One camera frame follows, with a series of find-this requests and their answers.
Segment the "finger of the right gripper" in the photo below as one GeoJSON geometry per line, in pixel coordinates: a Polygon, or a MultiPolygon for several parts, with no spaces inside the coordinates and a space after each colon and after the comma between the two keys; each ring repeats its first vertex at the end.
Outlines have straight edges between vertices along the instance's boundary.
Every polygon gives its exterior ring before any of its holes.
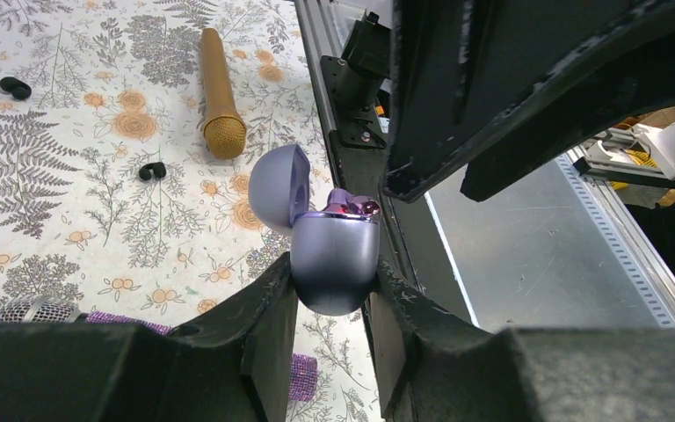
{"type": "Polygon", "coordinates": [[[675,1],[396,1],[383,190],[413,201],[600,67],[675,35],[675,1]]]}
{"type": "Polygon", "coordinates": [[[467,165],[461,194],[480,202],[627,117],[675,106],[675,35],[600,67],[467,165]]]}

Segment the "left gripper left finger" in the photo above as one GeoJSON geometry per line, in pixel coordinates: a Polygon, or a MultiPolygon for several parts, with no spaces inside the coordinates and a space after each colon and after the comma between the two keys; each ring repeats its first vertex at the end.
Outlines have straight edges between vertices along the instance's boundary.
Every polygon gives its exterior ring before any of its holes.
{"type": "Polygon", "coordinates": [[[0,421],[282,421],[296,311],[283,254],[167,335],[140,324],[0,324],[0,421]]]}

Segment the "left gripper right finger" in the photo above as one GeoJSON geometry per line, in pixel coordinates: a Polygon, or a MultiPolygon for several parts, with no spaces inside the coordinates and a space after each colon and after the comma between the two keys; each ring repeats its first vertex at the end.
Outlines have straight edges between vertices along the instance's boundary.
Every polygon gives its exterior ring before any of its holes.
{"type": "Polygon", "coordinates": [[[675,421],[675,330],[489,333],[381,261],[370,297],[388,421],[675,421]]]}

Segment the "lavender earbud charging case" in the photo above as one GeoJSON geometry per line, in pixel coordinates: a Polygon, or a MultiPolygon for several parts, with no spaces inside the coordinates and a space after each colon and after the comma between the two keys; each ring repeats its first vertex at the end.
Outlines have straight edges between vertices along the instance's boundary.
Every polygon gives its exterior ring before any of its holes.
{"type": "Polygon", "coordinates": [[[301,302],[315,313],[340,317],[360,308],[372,290],[380,214],[369,218],[310,209],[310,174],[298,145],[267,152],[250,174],[250,208],[265,226],[289,237],[301,302]]]}

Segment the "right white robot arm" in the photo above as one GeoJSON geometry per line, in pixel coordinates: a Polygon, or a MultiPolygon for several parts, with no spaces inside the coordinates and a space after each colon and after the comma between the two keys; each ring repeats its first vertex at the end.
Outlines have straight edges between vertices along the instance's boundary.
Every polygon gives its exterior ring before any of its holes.
{"type": "Polygon", "coordinates": [[[396,1],[356,21],[327,91],[388,136],[374,166],[406,202],[464,169],[483,201],[627,117],[675,106],[675,1],[396,1]]]}

